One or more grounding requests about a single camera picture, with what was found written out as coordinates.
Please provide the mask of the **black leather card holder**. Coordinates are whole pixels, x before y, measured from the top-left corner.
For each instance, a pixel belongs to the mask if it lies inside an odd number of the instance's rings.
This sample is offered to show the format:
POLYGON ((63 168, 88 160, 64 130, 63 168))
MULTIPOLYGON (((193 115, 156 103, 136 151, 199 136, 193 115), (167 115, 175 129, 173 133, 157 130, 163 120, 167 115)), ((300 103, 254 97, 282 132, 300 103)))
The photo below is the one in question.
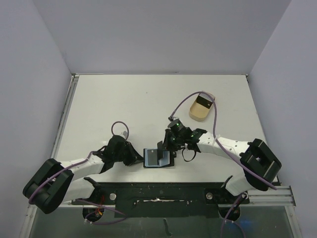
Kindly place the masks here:
POLYGON ((174 159, 170 158, 170 152, 169 151, 164 151, 164 157, 158 161, 158 166, 156 167, 150 167, 147 165, 147 150, 150 149, 144 149, 143 150, 143 158, 144 158, 144 163, 143 166, 144 168, 165 168, 165 167, 172 167, 174 166, 174 159))

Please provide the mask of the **black VIP credit card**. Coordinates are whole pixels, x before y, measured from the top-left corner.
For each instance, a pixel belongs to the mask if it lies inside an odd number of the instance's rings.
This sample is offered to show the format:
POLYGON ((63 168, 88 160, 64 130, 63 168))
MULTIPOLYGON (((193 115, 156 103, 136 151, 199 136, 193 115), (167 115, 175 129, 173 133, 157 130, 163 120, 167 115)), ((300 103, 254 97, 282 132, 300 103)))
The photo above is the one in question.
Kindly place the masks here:
POLYGON ((147 150, 147 165, 157 167, 159 165, 158 154, 156 149, 147 150))

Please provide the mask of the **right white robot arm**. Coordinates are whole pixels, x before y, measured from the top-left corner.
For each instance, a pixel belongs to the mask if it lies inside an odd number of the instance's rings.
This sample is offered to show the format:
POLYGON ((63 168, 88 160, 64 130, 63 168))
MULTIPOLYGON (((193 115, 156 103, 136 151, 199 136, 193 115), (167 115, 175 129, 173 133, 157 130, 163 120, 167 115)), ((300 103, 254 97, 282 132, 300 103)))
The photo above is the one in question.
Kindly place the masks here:
POLYGON ((197 153, 209 153, 237 163, 243 171, 230 176, 221 189, 220 196, 227 203, 233 202, 238 195, 250 189, 276 190, 273 181, 282 164, 267 146, 260 140, 251 142, 237 141, 197 128, 191 130, 175 119, 167 126, 163 147, 169 151, 188 149, 197 153))

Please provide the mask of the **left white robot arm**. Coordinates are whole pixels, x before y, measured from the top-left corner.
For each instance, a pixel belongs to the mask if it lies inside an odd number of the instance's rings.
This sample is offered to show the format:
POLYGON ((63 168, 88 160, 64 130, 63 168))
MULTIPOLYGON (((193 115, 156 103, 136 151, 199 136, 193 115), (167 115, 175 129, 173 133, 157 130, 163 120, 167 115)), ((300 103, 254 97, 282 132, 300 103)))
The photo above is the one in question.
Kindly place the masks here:
POLYGON ((91 175, 102 174, 115 163, 125 166, 142 163, 144 158, 124 136, 114 135, 85 159, 58 162, 46 160, 23 188, 22 194, 29 204, 37 206, 45 214, 56 210, 66 201, 85 199, 94 204, 100 200, 98 185, 90 180, 91 175))

